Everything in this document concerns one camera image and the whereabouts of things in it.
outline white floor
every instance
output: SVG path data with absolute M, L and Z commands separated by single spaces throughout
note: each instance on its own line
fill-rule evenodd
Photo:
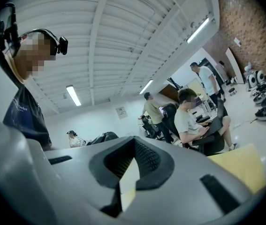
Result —
M 252 122 L 256 118 L 255 113 L 261 107 L 253 102 L 253 98 L 250 98 L 251 92 L 245 91 L 245 84 L 234 87 L 237 93 L 232 96 L 228 94 L 231 87 L 225 88 L 227 100 L 224 104 L 232 119 L 230 131 L 233 142 L 237 142 L 239 147 L 254 144 L 266 171 L 266 121 Z

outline white t-shirt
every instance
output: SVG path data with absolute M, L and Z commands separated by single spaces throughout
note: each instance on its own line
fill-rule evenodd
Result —
M 70 138 L 69 145 L 71 148 L 78 148 L 78 147 L 86 146 L 86 143 L 83 139 L 75 137 L 75 138 Z
M 214 94 L 214 87 L 213 87 L 213 84 L 209 78 L 210 75 L 214 76 L 213 72 L 208 67 L 202 66 L 199 69 L 198 75 L 199 75 L 200 79 L 203 81 L 203 84 L 205 86 L 205 89 L 206 89 L 208 95 L 209 96 L 213 95 Z M 216 78 L 215 78 L 215 82 L 216 82 L 217 91 L 219 91 L 220 87 L 218 85 Z
M 187 132 L 188 134 L 194 135 L 198 134 L 199 129 L 203 126 L 199 125 L 189 112 L 178 109 L 175 113 L 175 127 L 178 133 Z

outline laptop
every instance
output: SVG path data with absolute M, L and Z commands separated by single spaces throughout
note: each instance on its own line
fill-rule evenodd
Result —
M 217 117 L 214 118 L 212 120 L 212 123 L 209 124 L 210 128 L 208 132 L 204 135 L 204 137 L 210 136 L 222 128 L 224 105 L 223 105 L 223 101 L 220 98 L 217 99 L 217 103 L 218 103 Z

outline fluorescent light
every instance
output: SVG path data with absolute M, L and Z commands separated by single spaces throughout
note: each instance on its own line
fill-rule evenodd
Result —
M 142 94 L 142 93 L 145 91 L 145 89 L 147 89 L 147 87 L 148 87 L 151 83 L 152 83 L 152 80 L 150 80 L 150 81 L 146 84 L 146 86 L 141 90 L 141 92 L 140 92 L 139 94 Z
M 187 43 L 190 43 L 192 39 L 207 25 L 209 18 L 204 20 L 204 22 L 195 30 L 195 32 L 187 39 Z
M 72 85 L 71 86 L 67 86 L 66 90 L 69 93 L 69 95 L 71 96 L 72 100 L 75 102 L 75 104 L 77 106 L 80 106 L 81 105 L 80 100 L 78 100 L 78 97 L 76 95 L 76 92 L 75 92 L 75 89 L 73 88 L 73 86 Z

